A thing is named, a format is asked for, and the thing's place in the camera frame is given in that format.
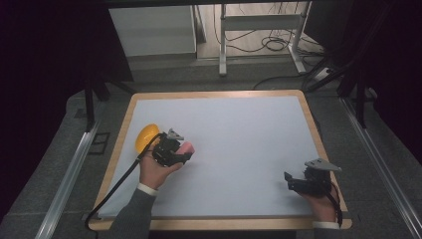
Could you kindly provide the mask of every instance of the hand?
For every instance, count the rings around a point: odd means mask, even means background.
[[[145,154],[143,159],[140,161],[140,176],[139,182],[157,190],[161,186],[165,179],[170,173],[177,171],[183,166],[183,163],[178,162],[169,167],[164,167],[160,165],[152,157],[153,146],[149,148],[149,151]],[[190,142],[184,142],[179,150],[176,151],[177,154],[183,154],[185,152],[194,152],[193,146]]]
[[[338,203],[338,193],[336,186],[333,184],[331,187],[331,195]],[[314,217],[317,221],[322,222],[335,222],[336,214],[334,206],[332,205],[331,201],[326,196],[323,197],[315,197],[310,196],[303,193],[298,193],[301,197],[303,197],[309,204],[313,211]]]

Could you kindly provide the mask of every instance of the white cuff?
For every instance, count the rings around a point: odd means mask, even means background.
[[[156,196],[158,194],[158,191],[155,189],[152,189],[142,183],[139,182],[139,184],[137,184],[137,189],[146,192],[147,194],[151,195],[151,196]]]
[[[314,228],[325,228],[325,229],[340,229],[340,227],[338,226],[338,223],[336,223],[336,222],[314,221],[313,227]]]

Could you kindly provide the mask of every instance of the gray sleeve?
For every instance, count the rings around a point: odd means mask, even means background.
[[[341,239],[341,230],[338,229],[314,229],[315,239]]]
[[[118,213],[106,239],[147,239],[154,201],[155,196],[136,189],[129,203]]]

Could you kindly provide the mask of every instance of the pink object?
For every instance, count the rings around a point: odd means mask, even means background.
[[[176,154],[184,154],[186,152],[189,152],[192,154],[195,152],[195,148],[193,148],[192,143],[188,141],[183,142],[180,148],[176,151]]]

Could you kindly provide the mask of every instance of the gray mat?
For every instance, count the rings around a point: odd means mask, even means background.
[[[265,78],[295,75],[296,69],[286,61],[230,65],[226,78],[220,78],[217,66],[213,65],[157,68],[132,73],[135,82],[127,85],[138,92],[241,91],[251,90]],[[259,90],[299,89],[301,85],[302,81],[298,78],[285,78],[266,82],[259,86]],[[103,154],[99,153],[101,149],[97,145],[91,147],[94,154],[89,154],[85,160],[53,238],[94,238],[94,234],[84,228],[82,217],[94,206],[130,100],[128,93],[112,85],[107,86],[111,98],[107,103],[104,123],[98,130],[98,133],[109,133],[107,146]],[[330,161],[343,168],[336,177],[353,219],[353,227],[344,231],[344,237],[411,238],[333,90],[334,85],[328,85],[307,97]],[[62,126],[39,168],[4,218],[0,238],[34,238],[85,130],[86,119],[75,118],[84,108],[83,94],[69,99],[68,113]],[[420,211],[422,190],[416,185],[422,175],[420,165],[415,164],[412,155],[373,109],[369,106],[366,110],[369,130],[375,135],[381,150],[391,156],[388,160],[394,175]],[[299,231],[297,234],[297,238],[312,236],[312,231]]]

